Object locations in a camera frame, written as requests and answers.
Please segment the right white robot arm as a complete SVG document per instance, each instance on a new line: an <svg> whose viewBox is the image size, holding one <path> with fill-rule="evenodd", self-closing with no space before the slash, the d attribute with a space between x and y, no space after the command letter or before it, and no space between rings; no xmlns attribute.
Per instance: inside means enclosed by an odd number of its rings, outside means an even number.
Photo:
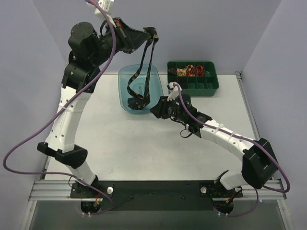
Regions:
<svg viewBox="0 0 307 230"><path fill-rule="evenodd" d="M226 190L242 185L261 189L277 171L272 162L276 157L269 141L245 138L225 128L193 107L187 94L171 101L162 96L150 111L156 118L183 124L190 133L217 144L241 160L242 166L238 170L226 170L216 178L216 183Z"/></svg>

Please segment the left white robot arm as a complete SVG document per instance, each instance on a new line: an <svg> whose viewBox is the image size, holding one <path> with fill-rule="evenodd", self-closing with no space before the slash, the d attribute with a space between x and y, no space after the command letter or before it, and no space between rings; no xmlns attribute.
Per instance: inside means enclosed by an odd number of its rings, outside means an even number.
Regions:
<svg viewBox="0 0 307 230"><path fill-rule="evenodd" d="M139 31L120 18L114 18L114 22L113 26L106 26L105 34L98 34L88 22L71 29L68 39L71 52L61 82L59 116L47 139L37 146L39 152L66 165L83 185L94 185L98 178L86 162L88 151L75 144L75 136L83 110L101 76L99 67L119 51L131 54L142 44L145 48L154 47L158 41L154 27Z"/></svg>

